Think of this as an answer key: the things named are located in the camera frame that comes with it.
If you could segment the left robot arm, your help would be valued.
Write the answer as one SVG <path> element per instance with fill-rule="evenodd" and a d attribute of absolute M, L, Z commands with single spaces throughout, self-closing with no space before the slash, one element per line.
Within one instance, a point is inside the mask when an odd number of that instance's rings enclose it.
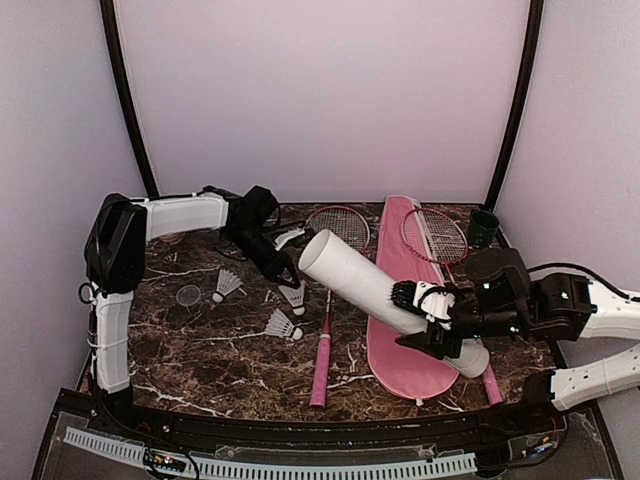
<path fill-rule="evenodd" d="M 159 199 L 119 193 L 105 198 L 84 248 L 92 307 L 91 378 L 101 394 L 131 389 L 129 315 L 145 273 L 147 244 L 167 235 L 219 230 L 265 279 L 297 288 L 301 282 L 293 260 L 267 235 L 266 223 L 279 209 L 272 192 L 261 186 L 243 196 L 207 186 Z"/>

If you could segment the white shuttlecock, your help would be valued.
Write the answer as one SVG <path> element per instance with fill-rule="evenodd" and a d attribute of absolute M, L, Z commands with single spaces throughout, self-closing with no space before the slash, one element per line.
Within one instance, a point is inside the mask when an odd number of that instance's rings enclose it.
<path fill-rule="evenodd" d="M 270 316 L 264 333 L 268 336 L 300 340 L 303 336 L 302 329 L 294 325 L 291 320 L 280 310 L 276 309 Z"/>
<path fill-rule="evenodd" d="M 243 281 L 234 272 L 228 269 L 220 269 L 212 300 L 215 303 L 221 303 L 229 294 L 239 289 L 242 285 Z"/>
<path fill-rule="evenodd" d="M 305 313 L 305 288 L 306 282 L 304 280 L 300 282 L 300 285 L 297 288 L 284 285 L 278 286 L 278 289 L 284 295 L 296 316 L 301 316 Z"/>

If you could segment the white shuttlecock tube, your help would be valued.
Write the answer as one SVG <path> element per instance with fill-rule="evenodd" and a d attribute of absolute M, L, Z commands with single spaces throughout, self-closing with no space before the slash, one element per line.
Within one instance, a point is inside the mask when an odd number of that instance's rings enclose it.
<path fill-rule="evenodd" d="M 384 384 L 394 380 L 427 384 L 442 380 L 451 384 L 459 375 L 481 376 L 489 365 L 489 353 L 474 340 L 462 342 L 458 358 L 438 360 L 396 343 L 401 334 L 422 333 L 428 322 L 391 301 L 392 286 L 400 280 L 427 280 L 437 286 L 443 279 L 431 264 L 408 252 L 394 259 L 398 272 L 379 268 L 328 229 L 319 232 L 304 249 L 298 268 L 368 314 L 369 365 Z"/>

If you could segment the clear plastic tube lid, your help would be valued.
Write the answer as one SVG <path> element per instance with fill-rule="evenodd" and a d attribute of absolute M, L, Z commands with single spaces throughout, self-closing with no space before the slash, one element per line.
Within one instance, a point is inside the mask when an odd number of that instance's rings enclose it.
<path fill-rule="evenodd" d="M 176 302 L 183 307 L 196 305 L 201 299 L 201 290 L 197 285 L 185 285 L 176 293 Z"/>

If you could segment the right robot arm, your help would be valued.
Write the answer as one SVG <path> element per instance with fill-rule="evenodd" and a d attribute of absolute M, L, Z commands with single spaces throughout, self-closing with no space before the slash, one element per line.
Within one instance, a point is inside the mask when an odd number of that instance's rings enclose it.
<path fill-rule="evenodd" d="M 438 360 L 454 362 L 463 347 L 485 337 L 536 341 L 639 337 L 639 295 L 622 291 L 580 265 L 549 264 L 551 274 L 531 279 L 514 248 L 486 249 L 470 255 L 466 290 L 405 280 L 391 288 L 393 304 L 421 320 L 397 344 Z M 521 434 L 534 432 L 549 416 L 583 402 L 639 384 L 639 348 L 581 367 L 546 370 L 529 376 L 510 424 Z"/>

